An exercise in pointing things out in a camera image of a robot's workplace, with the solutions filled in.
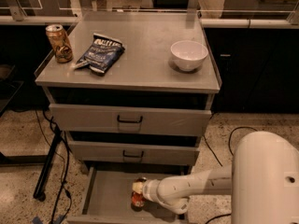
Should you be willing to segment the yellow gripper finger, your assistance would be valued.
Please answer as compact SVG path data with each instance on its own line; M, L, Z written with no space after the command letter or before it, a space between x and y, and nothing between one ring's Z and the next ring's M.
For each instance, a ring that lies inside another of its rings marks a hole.
M132 185L132 190L133 190L133 192L136 192L137 194L142 194L143 186L144 186L143 182L140 182L140 181L134 182Z

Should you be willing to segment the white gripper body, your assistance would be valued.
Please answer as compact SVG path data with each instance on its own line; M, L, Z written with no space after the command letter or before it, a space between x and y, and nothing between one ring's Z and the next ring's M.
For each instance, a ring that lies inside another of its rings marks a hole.
M158 202L157 188L160 181L157 179L147 180L143 183L142 194L146 200Z

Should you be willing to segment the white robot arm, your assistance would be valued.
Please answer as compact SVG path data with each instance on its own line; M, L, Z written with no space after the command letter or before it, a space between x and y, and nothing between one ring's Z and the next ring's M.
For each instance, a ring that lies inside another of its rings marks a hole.
M180 215L193 195L229 195L232 224L298 224L299 151L277 134L249 133L230 165L161 180L139 178L131 202L142 207L151 201Z

